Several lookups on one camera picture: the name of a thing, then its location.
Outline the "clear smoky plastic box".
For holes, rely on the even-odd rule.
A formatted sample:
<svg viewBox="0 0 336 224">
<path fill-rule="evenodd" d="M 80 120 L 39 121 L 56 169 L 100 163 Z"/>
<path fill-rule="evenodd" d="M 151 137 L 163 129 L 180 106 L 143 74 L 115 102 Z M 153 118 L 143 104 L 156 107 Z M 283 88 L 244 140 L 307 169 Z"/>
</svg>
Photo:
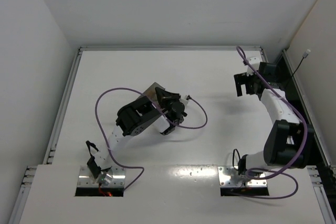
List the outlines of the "clear smoky plastic box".
<svg viewBox="0 0 336 224">
<path fill-rule="evenodd" d="M 147 96 L 149 99 L 151 99 L 153 102 L 158 101 L 155 88 L 165 90 L 165 87 L 161 86 L 157 82 L 154 82 L 143 92 L 143 94 Z"/>
</svg>

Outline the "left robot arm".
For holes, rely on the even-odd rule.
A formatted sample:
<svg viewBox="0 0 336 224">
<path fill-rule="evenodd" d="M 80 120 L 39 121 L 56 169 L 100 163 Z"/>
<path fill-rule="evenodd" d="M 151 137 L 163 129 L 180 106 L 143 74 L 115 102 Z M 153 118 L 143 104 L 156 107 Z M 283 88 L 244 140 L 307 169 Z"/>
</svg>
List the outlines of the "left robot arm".
<svg viewBox="0 0 336 224">
<path fill-rule="evenodd" d="M 108 138 L 109 149 L 114 152 L 123 148 L 151 125 L 160 134 L 168 135 L 186 116 L 185 103 L 179 93 L 168 92 L 161 86 L 146 90 L 117 112 L 116 125 Z"/>
</svg>

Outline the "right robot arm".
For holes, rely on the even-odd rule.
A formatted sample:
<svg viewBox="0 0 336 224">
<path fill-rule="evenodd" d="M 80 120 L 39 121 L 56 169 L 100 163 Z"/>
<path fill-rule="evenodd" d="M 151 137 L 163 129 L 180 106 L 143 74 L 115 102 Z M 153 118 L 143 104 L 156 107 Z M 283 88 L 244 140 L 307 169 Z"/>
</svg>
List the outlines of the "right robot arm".
<svg viewBox="0 0 336 224">
<path fill-rule="evenodd" d="M 277 74 L 276 65 L 266 62 L 254 63 L 253 67 L 267 81 L 270 87 L 250 69 L 234 75 L 237 95 L 246 93 L 256 95 L 267 109 L 273 126 L 265 142 L 264 149 L 255 154 L 246 154 L 238 161 L 238 174 L 245 175 L 249 169 L 255 169 L 250 175 L 257 176 L 260 169 L 271 170 L 285 167 L 296 155 L 290 169 L 303 169 L 308 165 L 314 140 L 314 128 L 297 116 L 286 99 L 283 84 Z"/>
</svg>

